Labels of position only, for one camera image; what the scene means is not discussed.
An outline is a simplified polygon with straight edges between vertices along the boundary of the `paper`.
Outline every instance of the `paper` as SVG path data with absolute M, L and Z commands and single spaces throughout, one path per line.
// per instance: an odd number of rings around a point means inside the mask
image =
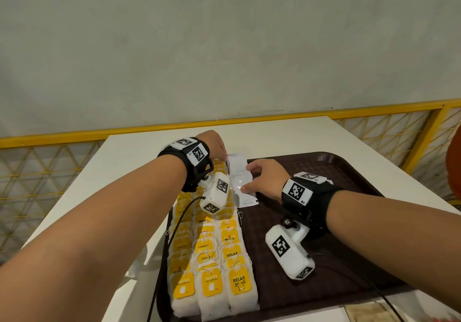
M 246 170 L 247 159 L 244 155 L 235 153 L 227 156 L 227 166 L 229 167 L 230 183 L 235 194 L 239 198 L 238 208 L 251 207 L 252 205 L 259 204 L 255 194 L 246 194 L 240 191 L 240 188 L 253 181 L 253 176 Z

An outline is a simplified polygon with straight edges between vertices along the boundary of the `black wire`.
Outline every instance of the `black wire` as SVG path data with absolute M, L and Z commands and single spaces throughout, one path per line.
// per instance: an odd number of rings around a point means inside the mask
M 184 214 L 186 214 L 187 209 L 189 209 L 190 205 L 195 202 L 197 199 L 205 199 L 205 197 L 197 197 L 193 199 L 187 206 L 184 208 L 184 211 L 182 212 L 181 216 L 179 217 L 179 220 L 177 221 L 176 227 L 174 228 L 173 233 L 171 234 L 170 240 L 168 241 L 168 245 L 166 246 L 166 251 L 170 249 L 170 244 L 173 241 L 173 237 L 176 234 L 177 228 L 179 224 L 181 223 L 182 217 Z M 160 271 L 158 272 L 158 277 L 157 277 L 157 282 L 155 283 L 155 289 L 153 290 L 153 296 L 152 296 L 152 302 L 150 303 L 150 309 L 149 309 L 149 314 L 147 315 L 147 322 L 150 321 L 150 318 L 152 316 L 152 311 L 153 311 L 153 303 L 155 302 L 155 297 L 157 296 L 157 289 L 158 289 L 158 281 L 160 280 Z
M 343 265 L 349 267 L 349 269 L 351 269 L 352 271 L 355 272 L 355 274 L 357 276 L 359 276 L 361 279 L 363 279 L 366 283 L 368 283 L 383 299 L 384 301 L 389 305 L 389 307 L 392 309 L 392 311 L 394 311 L 395 315 L 397 316 L 397 318 L 400 320 L 400 322 L 405 322 L 405 320 L 399 315 L 399 313 L 397 312 L 397 310 L 395 309 L 394 305 L 392 305 L 390 303 L 390 301 L 386 298 L 386 296 L 384 296 L 383 292 L 381 290 L 379 290 L 377 288 L 377 286 L 375 286 L 373 284 L 372 281 L 370 281 L 366 276 L 362 275 L 360 272 L 358 272 L 357 270 L 355 270 L 353 267 L 351 267 L 347 262 L 341 260 L 340 258 L 334 256 L 334 255 L 331 255 L 331 254 L 325 254 L 325 253 L 315 253 L 314 255 L 323 255 L 323 256 L 327 256 L 327 257 L 330 257 L 330 258 L 333 258 L 333 259 L 336 259 L 337 261 L 339 261 L 340 263 L 342 263 Z

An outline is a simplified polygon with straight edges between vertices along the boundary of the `black wrist strap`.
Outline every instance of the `black wrist strap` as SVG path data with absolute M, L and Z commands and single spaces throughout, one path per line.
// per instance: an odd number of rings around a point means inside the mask
M 181 159 L 187 169 L 187 178 L 183 192 L 195 192 L 199 181 L 214 169 L 213 161 L 210 159 L 210 149 L 202 140 L 197 138 L 186 138 L 172 142 L 166 146 L 158 157 L 163 155 L 174 155 Z
M 309 228 L 320 228 L 327 232 L 326 212 L 331 198 L 341 187 L 328 182 L 317 183 L 294 177 L 289 179 L 282 191 L 282 207 L 289 217 Z

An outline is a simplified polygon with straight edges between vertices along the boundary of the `brown tray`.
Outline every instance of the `brown tray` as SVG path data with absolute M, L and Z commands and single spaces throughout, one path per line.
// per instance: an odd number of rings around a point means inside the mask
M 334 154 L 312 152 L 271 158 L 280 162 L 292 176 L 295 173 L 306 171 L 326 176 L 335 185 L 342 187 L 344 190 L 382 197 L 382 194 L 352 168 L 348 162 Z M 241 209 L 243 213 L 241 226 L 245 247 L 253 262 L 260 310 L 225 317 L 220 321 L 262 321 L 339 304 L 356 303 L 378 296 L 352 270 L 341 262 L 325 256 L 314 258 L 315 269 L 305 280 L 294 281 L 289 279 L 265 242 L 266 232 L 272 226 L 279 224 L 283 216 L 277 213 L 279 208 L 272 200 L 261 194 L 257 194 L 257 197 L 259 200 L 258 205 Z M 171 212 L 168 217 L 168 224 L 170 224 L 170 221 Z M 328 253 L 346 261 L 369 278 L 385 294 L 394 294 L 413 289 L 405 282 L 349 249 L 329 234 L 316 240 L 304 240 L 302 244 L 309 254 L 316 252 Z M 176 322 L 180 319 L 172 313 L 166 285 L 167 255 L 165 245 L 159 273 L 157 309 L 163 322 Z M 200 321 L 200 316 L 181 320 Z

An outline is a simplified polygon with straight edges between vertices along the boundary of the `white plastic housing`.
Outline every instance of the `white plastic housing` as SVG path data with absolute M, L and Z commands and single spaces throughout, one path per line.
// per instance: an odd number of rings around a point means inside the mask
M 228 175 L 217 172 L 210 187 L 208 187 L 203 196 L 205 199 L 200 201 L 200 208 L 208 214 L 214 215 L 226 206 L 229 189 L 231 188 L 231 179 Z
M 293 233 L 298 239 L 301 232 Z M 289 278 L 303 280 L 314 270 L 314 260 L 282 225 L 275 225 L 266 233 L 266 243 Z

